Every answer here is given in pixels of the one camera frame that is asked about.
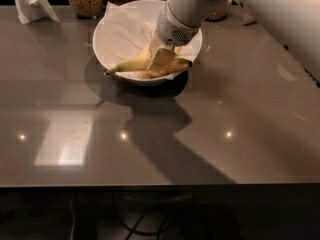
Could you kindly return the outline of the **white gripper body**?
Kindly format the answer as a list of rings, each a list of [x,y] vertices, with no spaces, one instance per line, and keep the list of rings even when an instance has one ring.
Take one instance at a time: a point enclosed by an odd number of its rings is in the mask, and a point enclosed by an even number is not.
[[[181,23],[172,13],[169,3],[164,4],[157,21],[157,33],[163,42],[174,46],[185,46],[198,31],[199,26],[189,27]]]

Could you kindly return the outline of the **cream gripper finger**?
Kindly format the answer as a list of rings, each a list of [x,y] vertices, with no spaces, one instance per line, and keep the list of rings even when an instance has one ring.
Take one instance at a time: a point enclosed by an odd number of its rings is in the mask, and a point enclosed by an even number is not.
[[[162,40],[158,31],[155,31],[149,44],[149,52],[154,55],[158,49],[164,49],[173,52],[174,46],[171,43]]]
[[[157,48],[152,54],[148,62],[147,70],[152,72],[160,72],[167,64],[169,64],[176,56],[172,50],[165,48]]]

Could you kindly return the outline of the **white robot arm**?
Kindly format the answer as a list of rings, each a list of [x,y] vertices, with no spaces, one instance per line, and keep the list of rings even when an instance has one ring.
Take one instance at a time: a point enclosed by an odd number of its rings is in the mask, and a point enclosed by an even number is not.
[[[226,0],[167,0],[150,51],[187,45],[205,18]],[[307,70],[320,80],[320,0],[233,0],[241,5]]]

